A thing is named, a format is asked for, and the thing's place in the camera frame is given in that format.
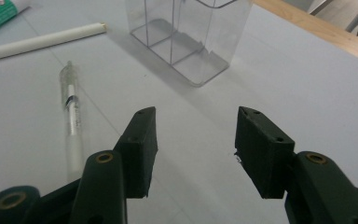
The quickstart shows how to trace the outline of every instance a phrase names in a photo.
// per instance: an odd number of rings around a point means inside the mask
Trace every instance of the table surface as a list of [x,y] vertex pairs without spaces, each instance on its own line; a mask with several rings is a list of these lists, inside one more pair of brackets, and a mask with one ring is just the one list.
[[66,184],[58,74],[69,60],[87,155],[113,148],[137,110],[157,108],[149,198],[128,201],[129,223],[287,223],[284,200],[262,200],[234,157],[240,105],[358,187],[358,57],[253,6],[231,66],[194,88],[129,36],[123,0],[34,0],[0,28],[0,45],[99,21],[107,34],[0,60],[0,190]]

